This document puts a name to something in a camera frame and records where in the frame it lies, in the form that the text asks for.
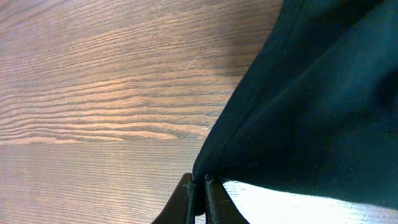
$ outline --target wooden table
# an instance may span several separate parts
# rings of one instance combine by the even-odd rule
[[[150,223],[280,5],[1,1],[0,222]]]

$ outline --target dark green fabric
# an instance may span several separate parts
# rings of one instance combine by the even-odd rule
[[[286,0],[193,167],[398,209],[398,1]]]

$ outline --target white surface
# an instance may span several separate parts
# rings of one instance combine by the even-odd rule
[[[228,182],[224,187],[250,224],[398,224],[397,210],[331,198],[276,192],[240,182]],[[197,217],[197,223],[204,222],[204,216]]]

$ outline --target dark cloth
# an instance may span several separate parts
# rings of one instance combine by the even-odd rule
[[[398,1],[285,0],[193,166],[398,209]]]

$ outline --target garment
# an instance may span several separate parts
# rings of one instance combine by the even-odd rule
[[[193,166],[398,209],[398,1],[285,0]]]

